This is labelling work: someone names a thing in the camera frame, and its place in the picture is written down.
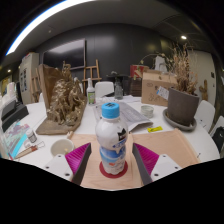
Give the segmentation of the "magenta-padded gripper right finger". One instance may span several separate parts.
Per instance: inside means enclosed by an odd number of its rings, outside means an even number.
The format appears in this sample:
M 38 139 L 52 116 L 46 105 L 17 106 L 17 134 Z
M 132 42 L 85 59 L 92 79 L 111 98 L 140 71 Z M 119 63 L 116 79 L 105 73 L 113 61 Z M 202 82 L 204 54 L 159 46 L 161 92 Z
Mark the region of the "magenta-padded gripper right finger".
M 140 144 L 133 144 L 132 153 L 144 185 L 181 170 L 181 167 L 167 154 L 158 155 Z

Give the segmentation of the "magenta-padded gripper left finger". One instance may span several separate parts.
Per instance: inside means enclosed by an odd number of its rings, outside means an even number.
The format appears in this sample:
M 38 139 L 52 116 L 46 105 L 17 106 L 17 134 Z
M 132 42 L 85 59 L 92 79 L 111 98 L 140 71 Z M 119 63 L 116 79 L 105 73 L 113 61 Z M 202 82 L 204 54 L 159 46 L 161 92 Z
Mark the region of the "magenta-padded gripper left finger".
M 56 155 L 43 169 L 76 185 L 80 185 L 90 155 L 91 144 L 87 143 L 79 146 L 67 155 Z

